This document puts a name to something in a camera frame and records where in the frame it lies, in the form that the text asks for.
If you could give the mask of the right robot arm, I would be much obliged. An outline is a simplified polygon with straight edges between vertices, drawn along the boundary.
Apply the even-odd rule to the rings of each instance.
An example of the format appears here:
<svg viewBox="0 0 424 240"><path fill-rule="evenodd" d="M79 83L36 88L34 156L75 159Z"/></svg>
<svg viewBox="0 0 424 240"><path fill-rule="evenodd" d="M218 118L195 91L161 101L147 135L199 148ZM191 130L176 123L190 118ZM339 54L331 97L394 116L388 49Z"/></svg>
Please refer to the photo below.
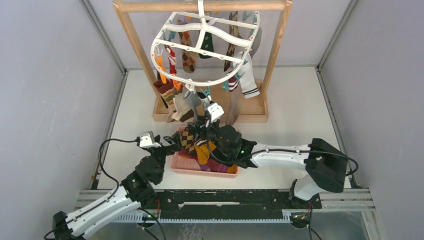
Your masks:
<svg viewBox="0 0 424 240"><path fill-rule="evenodd" d="M344 190L349 158L321 138L298 146L273 146L244 139L233 126L218 122L189 123L187 130L195 143L206 147L208 158L227 167L287 167L305 171L294 180L289 203L302 208L318 193L341 193Z"/></svg>

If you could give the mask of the brown argyle sock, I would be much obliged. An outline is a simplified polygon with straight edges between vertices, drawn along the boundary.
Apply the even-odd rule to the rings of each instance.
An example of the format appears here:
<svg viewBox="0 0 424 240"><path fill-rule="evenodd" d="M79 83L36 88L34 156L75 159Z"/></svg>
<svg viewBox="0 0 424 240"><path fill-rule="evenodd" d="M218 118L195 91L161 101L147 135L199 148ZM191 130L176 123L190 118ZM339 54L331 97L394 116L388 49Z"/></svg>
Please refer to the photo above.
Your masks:
<svg viewBox="0 0 424 240"><path fill-rule="evenodd" d="M187 154L196 157L197 156L197 151L195 148L195 142L196 139L195 137L190 133L190 130L188 127L185 127L182 131L181 131L181 144L182 144L182 149L187 152Z"/></svg>

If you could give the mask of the mustard yellow sock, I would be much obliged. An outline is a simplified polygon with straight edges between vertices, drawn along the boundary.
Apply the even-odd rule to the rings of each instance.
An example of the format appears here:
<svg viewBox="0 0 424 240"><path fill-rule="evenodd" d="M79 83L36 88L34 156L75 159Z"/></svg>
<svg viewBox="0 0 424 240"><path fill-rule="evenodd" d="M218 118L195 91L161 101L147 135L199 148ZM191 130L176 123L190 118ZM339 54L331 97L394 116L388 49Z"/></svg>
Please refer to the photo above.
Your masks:
<svg viewBox="0 0 424 240"><path fill-rule="evenodd" d="M197 155L197 160L200 165L206 165L210 159L210 151L214 151L216 149L216 145L211 141L201 142L199 144L195 144L195 151Z"/></svg>

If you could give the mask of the pink perforated plastic basket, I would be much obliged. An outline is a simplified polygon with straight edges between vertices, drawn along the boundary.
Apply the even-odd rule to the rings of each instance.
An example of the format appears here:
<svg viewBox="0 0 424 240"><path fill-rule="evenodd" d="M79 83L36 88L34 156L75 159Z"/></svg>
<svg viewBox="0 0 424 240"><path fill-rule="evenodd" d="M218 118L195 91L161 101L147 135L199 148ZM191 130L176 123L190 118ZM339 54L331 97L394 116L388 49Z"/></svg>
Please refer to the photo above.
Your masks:
<svg viewBox="0 0 424 240"><path fill-rule="evenodd" d="M180 126L178 128L180 134L185 127L187 126ZM241 168L235 164L228 167L211 158L208 160L206 165L201 165L198 162L197 156L191 156L183 149L172 156L170 168L177 174L227 179L236 178L241 171Z"/></svg>

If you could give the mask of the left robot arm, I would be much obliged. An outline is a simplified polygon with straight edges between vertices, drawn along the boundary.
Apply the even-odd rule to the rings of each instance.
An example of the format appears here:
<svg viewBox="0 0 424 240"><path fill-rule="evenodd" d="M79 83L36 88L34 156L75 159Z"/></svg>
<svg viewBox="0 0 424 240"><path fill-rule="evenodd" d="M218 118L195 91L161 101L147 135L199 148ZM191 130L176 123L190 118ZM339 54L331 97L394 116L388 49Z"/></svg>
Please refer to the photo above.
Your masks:
<svg viewBox="0 0 424 240"><path fill-rule="evenodd" d="M149 209L156 203L157 196L153 185L163 181L167 156L182 149L181 134L176 131L164 136L168 143L161 143L161 136L148 131L126 144L136 144L149 153L122 181L111 176L100 161L102 173L116 184L115 188L94 202L70 213L57 212L52 218L52 227L44 235L45 240L86 240L103 226L117 217L137 209Z"/></svg>

